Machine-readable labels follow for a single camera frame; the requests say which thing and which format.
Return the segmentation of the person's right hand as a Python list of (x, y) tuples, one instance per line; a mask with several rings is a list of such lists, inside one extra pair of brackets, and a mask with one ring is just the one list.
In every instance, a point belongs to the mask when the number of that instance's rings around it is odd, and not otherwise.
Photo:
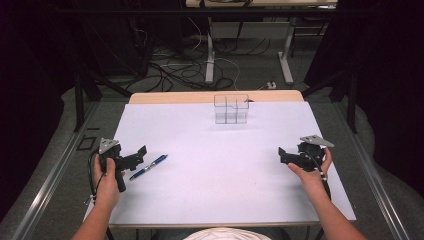
[(323, 199), (328, 196), (323, 178), (328, 177), (327, 172), (332, 164), (332, 155), (328, 148), (324, 149), (324, 153), (325, 158), (320, 170), (306, 172), (294, 163), (288, 164), (288, 168), (300, 178), (303, 188), (310, 198)]

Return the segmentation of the person's white shirt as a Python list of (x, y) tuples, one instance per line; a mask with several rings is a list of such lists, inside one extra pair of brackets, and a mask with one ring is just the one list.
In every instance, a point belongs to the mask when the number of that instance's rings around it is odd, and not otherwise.
[(236, 228), (210, 228), (197, 231), (184, 240), (271, 240), (260, 233)]

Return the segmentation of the background desk top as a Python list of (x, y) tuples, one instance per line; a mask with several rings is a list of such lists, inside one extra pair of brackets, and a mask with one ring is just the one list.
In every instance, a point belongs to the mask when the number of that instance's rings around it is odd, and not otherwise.
[[(241, 7), (245, 0), (185, 0), (187, 7)], [(249, 7), (327, 6), (336, 5), (339, 0), (247, 0)]]

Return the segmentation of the white desk leg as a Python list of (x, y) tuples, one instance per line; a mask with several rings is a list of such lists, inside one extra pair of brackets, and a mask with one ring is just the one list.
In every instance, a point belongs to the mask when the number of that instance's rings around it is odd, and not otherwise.
[(214, 79), (214, 61), (215, 53), (213, 49), (213, 39), (211, 36), (211, 30), (207, 30), (207, 60), (206, 60), (206, 72), (205, 72), (205, 82), (211, 84)]
[(292, 38), (293, 38), (294, 29), (295, 29), (294, 19), (291, 18), (288, 21), (288, 27), (287, 27), (287, 31), (286, 31), (285, 40), (284, 40), (284, 49), (283, 49), (282, 52), (278, 53), (279, 62), (280, 62), (280, 66), (281, 66), (281, 69), (282, 69), (284, 81), (287, 85), (293, 85), (294, 84), (294, 80), (293, 80), (291, 70), (290, 70), (290, 66), (289, 66), (289, 62), (288, 62), (288, 57), (289, 57), (290, 46), (291, 46), (291, 41), (292, 41)]

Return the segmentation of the light wooden table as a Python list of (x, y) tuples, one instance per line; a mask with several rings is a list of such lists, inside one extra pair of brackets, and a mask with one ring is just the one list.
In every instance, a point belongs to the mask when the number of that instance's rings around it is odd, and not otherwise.
[(216, 95), (247, 95), (254, 102), (303, 102), (298, 90), (198, 91), (135, 93), (130, 104), (213, 103)]

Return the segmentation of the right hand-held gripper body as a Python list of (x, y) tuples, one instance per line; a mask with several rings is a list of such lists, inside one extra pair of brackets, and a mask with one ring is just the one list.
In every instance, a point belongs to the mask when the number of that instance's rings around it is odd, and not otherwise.
[(304, 136), (300, 140), (299, 155), (294, 164), (307, 172), (321, 167), (325, 155), (323, 147), (334, 147), (333, 143), (317, 135)]

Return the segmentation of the blue pen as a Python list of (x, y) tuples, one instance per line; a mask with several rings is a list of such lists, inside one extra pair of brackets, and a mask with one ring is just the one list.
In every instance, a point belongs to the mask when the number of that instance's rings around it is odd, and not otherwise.
[(158, 165), (159, 163), (161, 163), (162, 161), (164, 161), (167, 157), (168, 157), (167, 154), (166, 155), (161, 155), (156, 160), (154, 160), (152, 163), (150, 163), (148, 166), (144, 167), (143, 169), (141, 169), (138, 172), (136, 172), (135, 174), (133, 174), (129, 178), (129, 180), (130, 181), (133, 181), (136, 178), (140, 177), (141, 175), (145, 174), (146, 172), (148, 172), (149, 170), (151, 170), (152, 168), (154, 168), (156, 165)]

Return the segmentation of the clear plastic organizer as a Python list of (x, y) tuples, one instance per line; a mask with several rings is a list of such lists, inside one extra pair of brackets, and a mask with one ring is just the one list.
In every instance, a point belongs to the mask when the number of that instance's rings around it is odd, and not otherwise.
[(247, 94), (218, 94), (214, 96), (216, 124), (246, 124), (249, 112)]

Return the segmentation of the person's left hand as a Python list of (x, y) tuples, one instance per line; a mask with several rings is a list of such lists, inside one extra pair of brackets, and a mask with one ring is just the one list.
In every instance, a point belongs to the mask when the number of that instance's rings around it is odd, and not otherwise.
[(115, 179), (115, 169), (115, 161), (107, 158), (106, 171), (103, 172), (100, 164), (100, 156), (96, 155), (93, 180), (96, 183), (95, 207), (98, 209), (112, 210), (120, 199), (120, 192)]

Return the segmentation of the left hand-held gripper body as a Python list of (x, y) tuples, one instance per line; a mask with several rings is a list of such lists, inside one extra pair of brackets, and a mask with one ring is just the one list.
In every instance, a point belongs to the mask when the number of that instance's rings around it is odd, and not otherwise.
[(102, 138), (99, 145), (98, 154), (100, 156), (100, 166), (103, 173), (107, 172), (107, 159), (113, 159), (115, 162), (115, 179), (118, 184), (118, 190), (124, 192), (126, 185), (123, 180), (122, 172), (124, 170), (135, 170), (138, 165), (138, 154), (132, 154), (126, 157), (120, 155), (121, 145), (117, 140)]

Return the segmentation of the aluminium floor rail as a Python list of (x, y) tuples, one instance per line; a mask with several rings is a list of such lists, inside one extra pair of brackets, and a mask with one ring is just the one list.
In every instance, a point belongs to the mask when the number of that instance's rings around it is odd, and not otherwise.
[(359, 165), (365, 175), (365, 178), (370, 186), (374, 198), (379, 206), (379, 209), (394, 237), (394, 240), (410, 240), (410, 236), (403, 226), (394, 205), (387, 194), (382, 179), (375, 168), (373, 161), (367, 154), (359, 137), (351, 130), (347, 123), (347, 113), (344, 110), (343, 104), (336, 102), (333, 107), (337, 113), (338, 119), (342, 122), (342, 126), (347, 132), (350, 141), (359, 158)]
[(90, 194), (86, 176), (87, 152), (77, 146), (86, 136), (99, 104), (86, 106), (85, 122), (74, 130), (72, 104), (65, 105), (47, 150), (18, 198), (19, 221), (11, 240), (69, 240), (82, 223)]

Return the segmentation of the black metal stand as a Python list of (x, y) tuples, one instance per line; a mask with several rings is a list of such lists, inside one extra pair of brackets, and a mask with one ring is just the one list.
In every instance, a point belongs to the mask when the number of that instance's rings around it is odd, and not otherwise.
[(84, 94), (86, 94), (91, 101), (100, 101), (102, 98), (102, 93), (97, 86), (98, 83), (114, 90), (124, 97), (132, 96), (130, 91), (118, 86), (92, 70), (79, 70), (73, 74), (73, 79), (76, 109), (75, 132), (78, 132), (85, 122)]
[(317, 85), (308, 87), (306, 90), (302, 91), (301, 94), (303, 97), (307, 97), (331, 84), (334, 85), (333, 90), (330, 93), (330, 99), (332, 102), (341, 102), (344, 96), (348, 98), (346, 122), (351, 131), (353, 133), (357, 133), (355, 115), (358, 78), (356, 71), (337, 71), (335, 74), (321, 81)]

